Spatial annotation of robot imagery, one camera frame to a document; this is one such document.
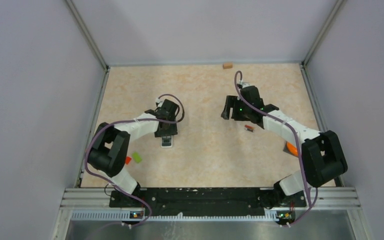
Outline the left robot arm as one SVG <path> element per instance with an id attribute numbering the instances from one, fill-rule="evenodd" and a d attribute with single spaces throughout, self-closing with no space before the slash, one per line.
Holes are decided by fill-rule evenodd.
<path id="1" fill-rule="evenodd" d="M 146 135 L 161 138 L 161 143 L 178 134 L 177 116 L 182 105 L 169 99 L 157 99 L 156 109 L 149 109 L 133 120 L 103 122 L 85 154 L 85 163 L 98 171 L 101 178 L 123 192 L 121 200 L 129 207 L 140 202 L 139 183 L 130 175 L 126 164 L 130 143 Z"/>

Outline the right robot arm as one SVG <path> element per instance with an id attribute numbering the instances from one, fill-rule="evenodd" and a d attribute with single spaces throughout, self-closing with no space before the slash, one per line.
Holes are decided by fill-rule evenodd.
<path id="1" fill-rule="evenodd" d="M 300 169 L 274 184 L 273 200 L 287 206 L 294 194 L 318 188 L 348 171 L 338 135 L 309 128 L 283 113 L 273 104 L 264 104 L 254 85 L 239 86 L 239 96 L 227 95 L 221 117 L 248 121 L 273 132 L 296 148 Z"/>

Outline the white remote control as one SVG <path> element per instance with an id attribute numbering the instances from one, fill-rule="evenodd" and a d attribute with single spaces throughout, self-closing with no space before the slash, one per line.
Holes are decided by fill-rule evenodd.
<path id="1" fill-rule="evenodd" d="M 162 148 L 172 148 L 173 147 L 173 136 L 167 135 L 161 137 L 161 147 Z"/>

